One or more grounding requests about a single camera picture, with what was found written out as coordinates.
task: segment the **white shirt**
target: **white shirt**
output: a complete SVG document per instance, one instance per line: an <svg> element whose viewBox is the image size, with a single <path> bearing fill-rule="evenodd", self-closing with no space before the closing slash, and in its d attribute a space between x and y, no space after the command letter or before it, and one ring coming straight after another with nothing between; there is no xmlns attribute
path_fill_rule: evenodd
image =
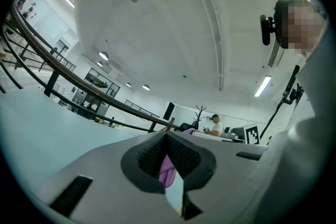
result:
<svg viewBox="0 0 336 224"><path fill-rule="evenodd" d="M220 135L222 134L224 130L224 126L221 121L217 122L211 129L212 132L219 132Z"/></svg>

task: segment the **black slot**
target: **black slot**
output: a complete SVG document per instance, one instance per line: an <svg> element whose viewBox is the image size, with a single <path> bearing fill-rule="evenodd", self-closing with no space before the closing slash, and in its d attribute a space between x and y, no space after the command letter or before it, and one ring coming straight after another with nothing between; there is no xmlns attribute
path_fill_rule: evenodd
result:
<svg viewBox="0 0 336 224"><path fill-rule="evenodd" d="M254 154L249 152L240 151L236 154L236 156L245 158L245 159L252 159L253 161L258 161L261 158L260 154Z"/></svg>
<svg viewBox="0 0 336 224"><path fill-rule="evenodd" d="M77 176L70 185L56 198L50 207L62 214L69 217L79 200L89 188L93 179L85 176Z"/></svg>

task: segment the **fluorescent light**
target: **fluorescent light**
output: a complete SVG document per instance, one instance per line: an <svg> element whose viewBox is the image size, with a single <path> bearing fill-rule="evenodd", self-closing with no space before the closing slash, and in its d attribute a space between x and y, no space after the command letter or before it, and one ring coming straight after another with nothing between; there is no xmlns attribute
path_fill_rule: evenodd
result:
<svg viewBox="0 0 336 224"><path fill-rule="evenodd" d="M147 85L147 84L145 84L144 86L142 86L142 88L144 88L145 90L150 90L150 88L149 88L149 85Z"/></svg>
<svg viewBox="0 0 336 224"><path fill-rule="evenodd" d="M272 78L271 76L265 76L264 81L262 82L261 86L259 87L259 89L256 92L256 94L254 95L254 97L259 97L261 95L261 93L266 88L267 84L271 81L271 78Z"/></svg>
<svg viewBox="0 0 336 224"><path fill-rule="evenodd" d="M109 59L109 55L105 51L100 52L99 55L106 61Z"/></svg>
<svg viewBox="0 0 336 224"><path fill-rule="evenodd" d="M75 6L73 5L73 3L71 3L69 0L65 0L65 1L68 2L71 7L75 8Z"/></svg>

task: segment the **black rubber pad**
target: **black rubber pad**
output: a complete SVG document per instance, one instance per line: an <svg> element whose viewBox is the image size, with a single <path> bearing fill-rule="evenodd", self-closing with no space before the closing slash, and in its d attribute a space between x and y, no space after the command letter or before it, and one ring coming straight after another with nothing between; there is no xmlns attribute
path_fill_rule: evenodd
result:
<svg viewBox="0 0 336 224"><path fill-rule="evenodd" d="M236 154L236 156L245 158L245 159L252 159L254 161L258 161L261 158L260 154L254 154L249 152L240 151Z"/></svg>
<svg viewBox="0 0 336 224"><path fill-rule="evenodd" d="M50 207L62 214L69 217L72 210L75 208L79 200L92 183L92 179L85 176L77 176L70 185L56 198Z"/></svg>

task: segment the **purple cloth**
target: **purple cloth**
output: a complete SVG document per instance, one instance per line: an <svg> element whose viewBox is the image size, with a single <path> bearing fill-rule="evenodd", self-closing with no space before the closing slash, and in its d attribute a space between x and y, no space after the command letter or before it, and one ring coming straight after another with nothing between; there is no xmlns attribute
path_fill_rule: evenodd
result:
<svg viewBox="0 0 336 224"><path fill-rule="evenodd" d="M195 131L196 129L191 128L191 129L185 130L183 133L192 134ZM166 155L161 165L159 181L164 184L165 188L168 188L173 184L175 175L176 175L175 166L173 165L172 161L169 159L168 155Z"/></svg>

